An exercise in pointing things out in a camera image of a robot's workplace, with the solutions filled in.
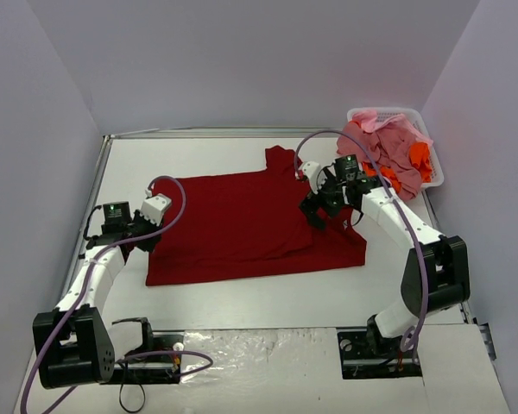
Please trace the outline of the dark red t-shirt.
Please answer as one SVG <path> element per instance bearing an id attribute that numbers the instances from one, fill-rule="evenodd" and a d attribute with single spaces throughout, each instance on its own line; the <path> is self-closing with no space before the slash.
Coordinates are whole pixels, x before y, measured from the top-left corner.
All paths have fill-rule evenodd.
<path id="1" fill-rule="evenodd" d="M 264 152 L 257 172 L 162 179 L 153 193 L 173 201 L 164 233 L 149 256 L 148 286 L 184 285 L 310 273 L 366 262 L 367 242 L 342 210 L 324 229 L 299 209 L 308 185 L 294 177 L 294 151 Z"/>

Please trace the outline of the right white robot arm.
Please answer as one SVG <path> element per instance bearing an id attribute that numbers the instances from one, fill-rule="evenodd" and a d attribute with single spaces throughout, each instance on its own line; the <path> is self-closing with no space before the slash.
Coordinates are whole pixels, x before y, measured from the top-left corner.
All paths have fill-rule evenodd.
<path id="1" fill-rule="evenodd" d="M 372 354 L 384 356 L 395 347 L 409 350 L 427 317 L 470 297 L 465 241 L 431 227 L 385 178 L 363 172 L 355 156 L 340 157 L 330 166 L 305 162 L 296 178 L 310 186 L 300 210 L 314 228 L 324 229 L 327 218 L 351 208 L 373 220 L 407 255 L 398 298 L 367 322 L 365 343 Z"/>

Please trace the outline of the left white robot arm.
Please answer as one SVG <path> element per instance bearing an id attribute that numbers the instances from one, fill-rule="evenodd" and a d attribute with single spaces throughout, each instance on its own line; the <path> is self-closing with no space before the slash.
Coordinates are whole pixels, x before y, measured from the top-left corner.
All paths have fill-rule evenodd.
<path id="1" fill-rule="evenodd" d="M 33 337 L 36 371 L 46 389 L 105 384 L 120 357 L 101 312 L 130 252 L 154 251 L 172 200 L 149 196 L 130 211 L 127 202 L 104 204 L 102 233 L 87 239 L 84 261 L 67 294 L 49 312 L 37 314 Z"/>

